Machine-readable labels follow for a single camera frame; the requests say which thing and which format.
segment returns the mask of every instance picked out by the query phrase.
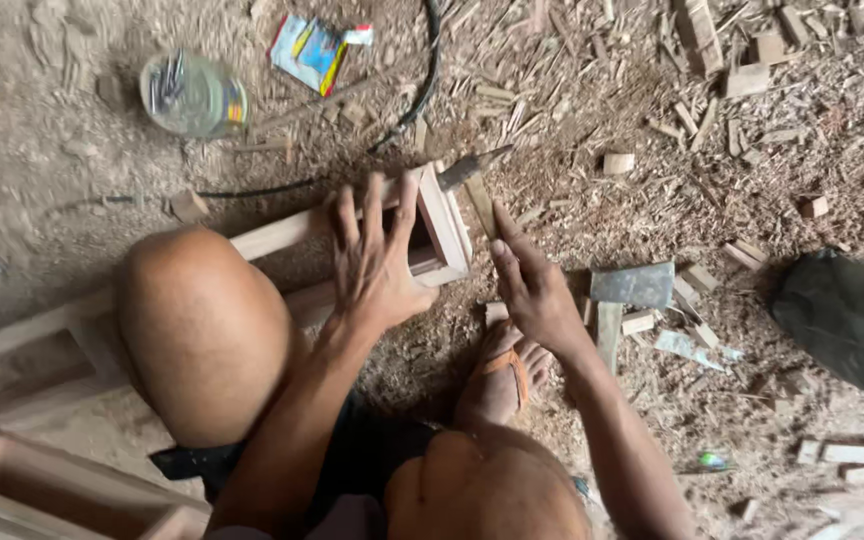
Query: wooden frame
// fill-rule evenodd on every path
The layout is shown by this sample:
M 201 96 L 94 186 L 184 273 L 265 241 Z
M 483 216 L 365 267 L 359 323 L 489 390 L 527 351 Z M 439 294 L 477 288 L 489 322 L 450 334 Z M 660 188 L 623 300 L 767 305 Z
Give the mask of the wooden frame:
M 451 193 L 439 189 L 432 163 L 406 172 L 418 177 L 418 210 L 432 246 L 410 252 L 412 274 L 426 287 L 437 287 L 469 275 L 472 242 Z M 383 186 L 383 206 L 398 204 L 395 180 Z M 234 237 L 231 243 L 246 261 L 329 233 L 329 219 L 323 208 L 299 212 L 264 227 Z M 325 282 L 285 296 L 289 311 L 300 327 L 324 321 L 335 304 L 333 283 Z M 58 381 L 55 385 L 28 394 L 6 391 L 0 395 L 0 424 L 69 406 L 83 399 L 128 384 L 119 367 L 126 358 L 124 345 L 106 317 L 115 309 L 112 287 L 34 315 L 0 329 L 0 355 L 62 332 L 71 333 L 94 371 L 85 377 Z
M 205 533 L 210 513 L 125 472 L 0 434 L 2 536 L 191 540 Z

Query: knee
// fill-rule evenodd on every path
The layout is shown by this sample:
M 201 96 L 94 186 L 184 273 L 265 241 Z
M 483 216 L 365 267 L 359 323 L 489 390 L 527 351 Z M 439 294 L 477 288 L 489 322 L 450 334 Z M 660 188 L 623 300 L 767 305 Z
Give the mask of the knee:
M 227 238 L 202 226 L 152 234 L 128 250 L 120 287 L 189 290 L 222 276 L 251 271 Z

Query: fingernail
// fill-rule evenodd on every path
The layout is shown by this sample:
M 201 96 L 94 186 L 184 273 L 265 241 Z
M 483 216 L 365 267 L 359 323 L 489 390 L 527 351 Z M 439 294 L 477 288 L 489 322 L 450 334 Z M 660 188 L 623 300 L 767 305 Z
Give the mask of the fingernail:
M 505 255 L 505 242 L 502 240 L 492 240 L 491 243 L 491 251 L 492 254 L 496 257 L 502 257 Z

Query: dirt floor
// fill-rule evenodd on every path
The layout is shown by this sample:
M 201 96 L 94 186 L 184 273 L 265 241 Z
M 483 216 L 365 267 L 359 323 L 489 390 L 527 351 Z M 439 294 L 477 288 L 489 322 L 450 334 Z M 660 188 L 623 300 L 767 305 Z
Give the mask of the dirt floor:
M 555 0 L 547 3 L 558 14 L 553 24 L 534 17 L 533 6 L 544 0 L 452 0 L 440 6 L 441 67 L 424 113 L 425 147 L 416 147 L 409 129 L 371 155 L 366 150 L 395 124 L 426 76 L 421 2 L 41 1 L 49 9 L 36 21 L 38 2 L 0 0 L 0 327 L 98 289 L 132 243 L 179 226 L 161 200 L 182 189 L 256 190 L 319 179 L 267 198 L 210 201 L 207 225 L 235 235 L 317 204 L 369 170 L 450 163 L 514 143 L 487 173 L 488 188 L 562 265 L 577 298 L 590 267 L 674 260 L 702 264 L 722 282 L 696 308 L 724 345 L 744 353 L 726 362 L 726 373 L 630 339 L 619 351 L 619 382 L 673 460 L 702 537 L 806 539 L 840 523 L 848 538 L 864 538 L 864 485 L 846 485 L 832 464 L 795 464 L 804 438 L 864 443 L 864 394 L 820 367 L 767 311 L 782 271 L 799 255 L 834 245 L 864 259 L 864 33 L 853 20 L 864 7 L 849 16 L 844 4 L 796 2 L 830 35 L 812 33 L 800 54 L 774 65 L 767 92 L 722 99 L 706 141 L 692 152 L 646 119 L 679 125 L 673 107 L 681 101 L 698 121 L 721 82 L 680 73 L 662 51 L 662 32 L 679 43 L 665 1 L 614 0 L 616 20 L 607 22 L 599 0 Z M 713 20 L 725 21 L 741 5 L 713 3 Z M 350 49 L 340 76 L 340 87 L 374 80 L 348 98 L 368 111 L 363 125 L 333 124 L 310 112 L 250 137 L 291 135 L 296 148 L 286 162 L 275 152 L 234 153 L 240 140 L 183 140 L 147 118 L 138 71 L 150 55 L 172 47 L 227 63 L 250 93 L 255 120 L 315 99 L 265 56 L 287 13 L 336 28 L 374 26 L 375 44 Z M 63 30 L 64 20 L 78 30 Z M 770 29 L 780 29 L 774 7 L 751 1 L 719 33 L 726 63 L 747 63 L 751 37 Z M 78 52 L 63 54 L 65 32 L 80 38 Z M 594 36 L 607 58 L 595 55 Z M 103 99 L 96 82 L 109 75 L 123 90 Z M 480 86 L 513 92 L 513 103 L 478 96 Z M 519 104 L 522 114 L 513 118 Z M 729 119 L 764 154 L 758 166 L 730 156 Z M 781 129 L 802 131 L 797 140 L 757 142 Z M 606 177 L 602 158 L 615 152 L 634 153 L 635 167 Z M 88 202 L 108 195 L 145 202 Z M 819 195 L 828 199 L 828 215 L 803 218 L 800 205 Z M 482 305 L 497 299 L 485 235 L 465 194 L 459 199 L 475 244 L 475 273 L 446 286 L 428 313 L 390 331 L 372 353 L 357 386 L 386 411 L 448 422 L 474 365 Z M 754 273 L 732 262 L 720 247 L 736 239 L 767 251 L 769 266 Z M 300 289 L 328 275 L 324 251 L 318 243 L 258 265 L 282 290 Z M 681 331 L 684 323 L 668 311 L 660 326 Z M 797 374 L 812 385 L 792 392 L 785 382 Z M 514 424 L 570 472 L 593 479 L 561 374 Z M 168 434 L 131 390 L 14 428 L 170 485 L 144 459 L 169 446 Z M 729 469 L 697 472 L 702 452 L 727 459 Z M 201 495 L 196 482 L 172 487 Z M 761 509 L 743 522 L 732 507 L 748 498 L 760 500 Z M 587 502 L 608 530 L 594 488 Z

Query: black plastic bag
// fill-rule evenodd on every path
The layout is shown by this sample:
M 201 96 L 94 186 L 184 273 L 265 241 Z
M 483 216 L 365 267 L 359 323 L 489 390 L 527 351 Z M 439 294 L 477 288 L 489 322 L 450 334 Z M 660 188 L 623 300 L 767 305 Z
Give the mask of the black plastic bag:
M 864 390 L 864 262 L 833 249 L 803 255 L 773 300 L 772 316 L 822 366 Z

